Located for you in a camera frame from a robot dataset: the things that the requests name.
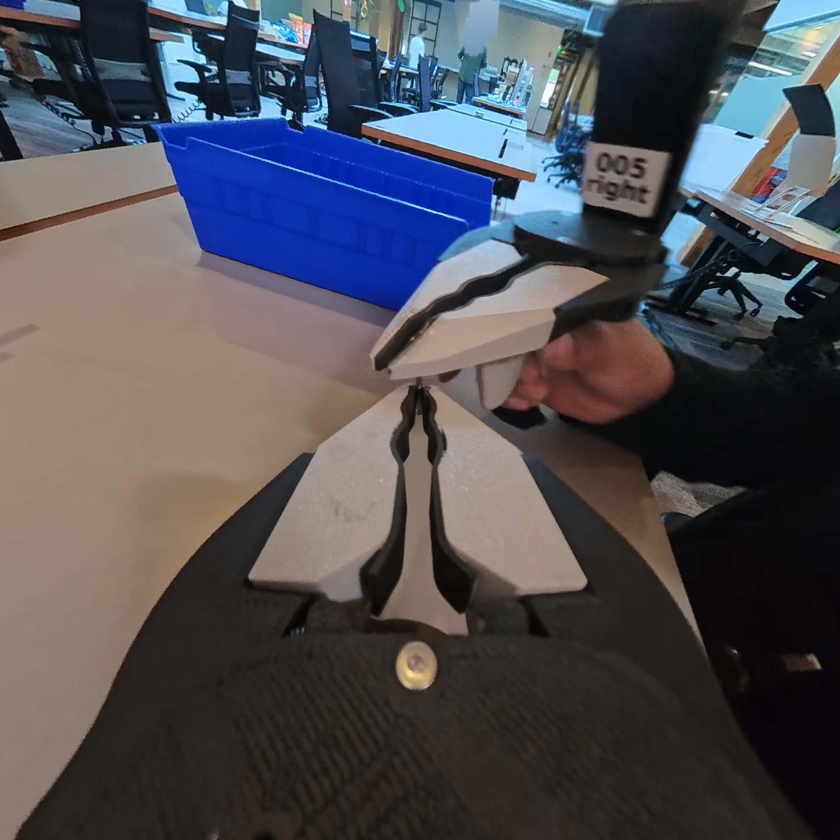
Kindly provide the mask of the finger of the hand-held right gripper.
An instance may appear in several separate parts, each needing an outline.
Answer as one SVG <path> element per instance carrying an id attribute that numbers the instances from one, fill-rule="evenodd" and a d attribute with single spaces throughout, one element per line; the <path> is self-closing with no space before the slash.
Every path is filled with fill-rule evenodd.
<path id="1" fill-rule="evenodd" d="M 439 261 L 374 345 L 372 365 L 391 366 L 438 315 L 497 294 L 525 269 L 525 257 L 496 239 Z"/>
<path id="2" fill-rule="evenodd" d="M 522 271 L 498 291 L 425 316 L 399 349 L 386 352 L 386 372 L 394 381 L 423 379 L 536 350 L 549 341 L 560 307 L 606 281 L 579 266 Z"/>

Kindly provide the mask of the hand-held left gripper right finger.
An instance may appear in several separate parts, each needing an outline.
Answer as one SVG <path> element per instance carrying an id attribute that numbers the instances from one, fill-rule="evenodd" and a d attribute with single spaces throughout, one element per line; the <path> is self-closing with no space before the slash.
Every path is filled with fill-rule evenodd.
<path id="1" fill-rule="evenodd" d="M 522 452 L 436 388 L 420 391 L 434 581 L 457 613 L 582 592 L 587 578 Z"/>

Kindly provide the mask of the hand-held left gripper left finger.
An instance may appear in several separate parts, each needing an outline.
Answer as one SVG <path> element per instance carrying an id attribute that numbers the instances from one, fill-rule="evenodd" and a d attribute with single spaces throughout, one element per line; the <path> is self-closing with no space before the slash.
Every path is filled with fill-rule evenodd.
<path id="1" fill-rule="evenodd" d="M 382 614 L 403 572 L 414 418 L 415 388 L 398 387 L 316 449 L 249 573 L 254 587 Z"/>

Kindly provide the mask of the person's right forearm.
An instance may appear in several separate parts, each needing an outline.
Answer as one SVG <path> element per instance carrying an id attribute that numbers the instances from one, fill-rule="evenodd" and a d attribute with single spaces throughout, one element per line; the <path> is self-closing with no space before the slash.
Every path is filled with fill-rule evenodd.
<path id="1" fill-rule="evenodd" d="M 681 353 L 670 390 L 636 416 L 650 476 L 755 489 L 838 488 L 839 373 L 730 371 Z"/>

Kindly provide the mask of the person's right hand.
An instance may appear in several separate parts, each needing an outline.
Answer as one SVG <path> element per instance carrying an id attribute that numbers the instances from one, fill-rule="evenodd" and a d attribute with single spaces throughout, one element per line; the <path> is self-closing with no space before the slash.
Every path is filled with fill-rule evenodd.
<path id="1" fill-rule="evenodd" d="M 656 403 L 675 378 L 671 356 L 640 321 L 588 322 L 530 355 L 503 406 L 542 405 L 586 424 L 611 424 Z"/>

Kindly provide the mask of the wooden top desk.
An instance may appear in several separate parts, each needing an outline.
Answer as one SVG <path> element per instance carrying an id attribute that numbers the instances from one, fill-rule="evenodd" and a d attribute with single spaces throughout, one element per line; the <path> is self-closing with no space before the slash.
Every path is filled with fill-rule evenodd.
<path id="1" fill-rule="evenodd" d="M 817 263 L 839 266 L 839 235 L 828 228 L 789 214 L 758 217 L 758 206 L 733 191 L 698 186 L 679 191 L 700 203 L 698 220 L 722 243 L 743 249 L 764 237 Z"/>
<path id="2" fill-rule="evenodd" d="M 537 179 L 527 134 L 498 122 L 448 110 L 365 122 L 362 135 L 398 150 L 460 165 L 489 176 Z"/>

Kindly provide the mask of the blue plastic bin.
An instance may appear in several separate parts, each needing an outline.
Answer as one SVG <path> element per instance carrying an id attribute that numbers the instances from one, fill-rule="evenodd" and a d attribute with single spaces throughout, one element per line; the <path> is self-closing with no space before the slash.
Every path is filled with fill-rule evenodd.
<path id="1" fill-rule="evenodd" d="M 154 130 L 202 251 L 381 308 L 490 223 L 490 178 L 341 133 L 285 119 Z"/>

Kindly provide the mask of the black office chair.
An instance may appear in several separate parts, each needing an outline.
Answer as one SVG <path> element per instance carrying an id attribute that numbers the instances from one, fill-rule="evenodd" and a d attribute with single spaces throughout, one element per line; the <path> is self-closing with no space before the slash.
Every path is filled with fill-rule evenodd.
<path id="1" fill-rule="evenodd" d="M 195 41 L 206 62 L 179 60 L 195 71 L 197 80 L 179 80 L 175 89 L 198 100 L 206 120 L 251 119 L 260 115 L 256 63 L 259 28 L 257 10 L 229 3 L 222 40 L 196 34 Z"/>
<path id="2" fill-rule="evenodd" d="M 349 25 L 314 10 L 312 30 L 328 101 L 328 130 L 362 140 L 365 123 L 389 119 L 383 110 L 380 68 L 375 40 L 356 59 Z"/>
<path id="3" fill-rule="evenodd" d="M 148 3 L 80 1 L 79 7 L 80 111 L 99 133 L 110 129 L 117 144 L 121 130 L 140 130 L 147 143 L 159 143 L 155 126 L 169 123 L 172 113 Z"/>

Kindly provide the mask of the person's dark clothed body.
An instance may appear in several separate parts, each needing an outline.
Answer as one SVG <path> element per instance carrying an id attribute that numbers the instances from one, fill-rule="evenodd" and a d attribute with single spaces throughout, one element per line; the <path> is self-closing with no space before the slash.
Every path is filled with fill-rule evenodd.
<path id="1" fill-rule="evenodd" d="M 838 838 L 838 495 L 745 492 L 666 522 L 745 737 L 814 835 Z"/>

